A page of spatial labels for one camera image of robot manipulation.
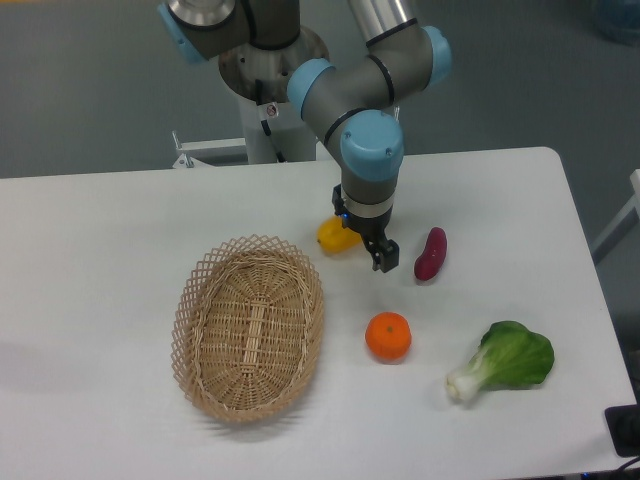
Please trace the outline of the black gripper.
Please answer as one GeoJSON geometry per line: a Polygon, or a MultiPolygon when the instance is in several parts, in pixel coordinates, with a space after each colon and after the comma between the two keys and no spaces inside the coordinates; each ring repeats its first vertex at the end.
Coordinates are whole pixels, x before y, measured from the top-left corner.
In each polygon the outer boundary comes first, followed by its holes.
{"type": "Polygon", "coordinates": [[[362,237],[364,247],[372,259],[372,269],[382,273],[395,269],[399,265],[400,249],[385,233],[392,210],[389,209],[384,214],[372,218],[357,216],[347,210],[340,184],[333,188],[331,201],[334,214],[342,218],[343,226],[362,237]]]}

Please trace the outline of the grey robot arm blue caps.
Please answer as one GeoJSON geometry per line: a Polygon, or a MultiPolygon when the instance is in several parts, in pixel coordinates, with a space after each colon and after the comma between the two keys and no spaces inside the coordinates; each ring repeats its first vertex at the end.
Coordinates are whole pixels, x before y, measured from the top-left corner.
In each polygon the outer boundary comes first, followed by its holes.
{"type": "Polygon", "coordinates": [[[421,26],[405,1],[349,7],[367,54],[345,68],[301,24],[296,1],[164,1],[158,12],[187,61],[217,61],[240,107],[250,163],[311,160],[318,146],[328,151],[341,170],[335,214],[386,272],[399,261],[385,229],[404,157],[391,110],[446,77],[452,54],[442,33],[421,26]]]}

